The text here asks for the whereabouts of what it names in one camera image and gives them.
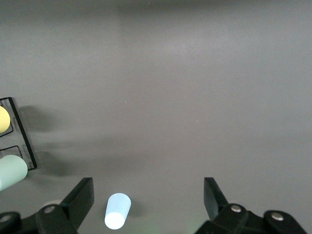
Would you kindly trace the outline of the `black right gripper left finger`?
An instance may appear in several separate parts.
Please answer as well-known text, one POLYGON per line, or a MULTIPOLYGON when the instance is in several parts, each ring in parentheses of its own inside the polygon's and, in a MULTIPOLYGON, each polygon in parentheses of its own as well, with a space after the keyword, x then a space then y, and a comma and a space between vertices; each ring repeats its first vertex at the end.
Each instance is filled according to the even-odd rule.
POLYGON ((76 234, 94 203, 91 177, 83 178, 60 204, 46 205, 21 218, 18 212, 0 214, 2 234, 76 234))

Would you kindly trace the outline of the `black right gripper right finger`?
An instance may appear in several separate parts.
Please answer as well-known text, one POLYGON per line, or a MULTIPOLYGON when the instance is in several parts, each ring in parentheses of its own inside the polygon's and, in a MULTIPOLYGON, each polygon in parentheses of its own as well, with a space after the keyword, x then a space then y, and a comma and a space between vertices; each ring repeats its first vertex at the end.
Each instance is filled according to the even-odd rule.
POLYGON ((204 205, 209 220, 197 234, 305 234, 306 231, 290 214, 268 210, 262 217, 242 205, 229 203, 216 180, 204 178, 204 205))

